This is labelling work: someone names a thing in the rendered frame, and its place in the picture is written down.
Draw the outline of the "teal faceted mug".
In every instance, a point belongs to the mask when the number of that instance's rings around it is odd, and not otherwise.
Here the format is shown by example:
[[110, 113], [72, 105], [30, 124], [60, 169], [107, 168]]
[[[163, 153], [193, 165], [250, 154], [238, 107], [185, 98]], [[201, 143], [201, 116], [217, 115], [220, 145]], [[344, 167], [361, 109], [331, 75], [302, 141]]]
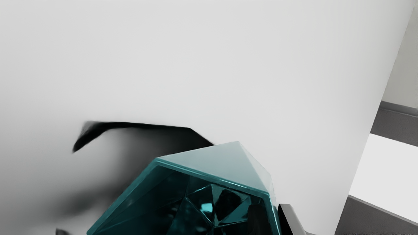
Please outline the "teal faceted mug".
[[154, 159], [87, 235], [283, 235], [270, 174], [239, 143]]

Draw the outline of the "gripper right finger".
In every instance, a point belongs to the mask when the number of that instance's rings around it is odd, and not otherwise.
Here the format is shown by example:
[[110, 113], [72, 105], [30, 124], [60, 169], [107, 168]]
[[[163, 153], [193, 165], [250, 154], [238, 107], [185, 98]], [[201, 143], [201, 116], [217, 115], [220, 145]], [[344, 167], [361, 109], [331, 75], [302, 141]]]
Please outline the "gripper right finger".
[[290, 204], [278, 205], [278, 217], [281, 235], [307, 235]]

